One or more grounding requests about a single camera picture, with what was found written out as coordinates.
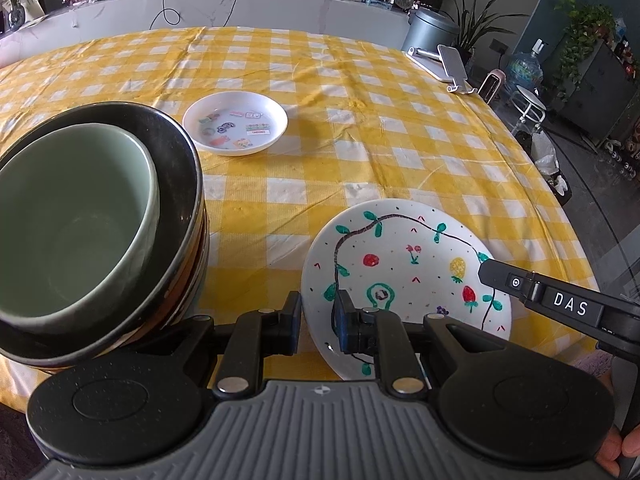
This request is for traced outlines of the person's hand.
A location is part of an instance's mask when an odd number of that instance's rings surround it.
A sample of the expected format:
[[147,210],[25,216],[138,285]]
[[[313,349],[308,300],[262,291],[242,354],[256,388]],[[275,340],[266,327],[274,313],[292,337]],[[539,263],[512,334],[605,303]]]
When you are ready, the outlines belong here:
[[639,427],[623,437],[616,426],[618,422],[624,421],[629,411],[637,378],[637,367],[617,360],[612,362],[610,370],[601,377],[601,382],[608,387],[614,398],[615,424],[608,430],[596,456],[596,462],[614,478],[620,476],[618,460],[621,457],[632,458],[635,462],[639,460]]

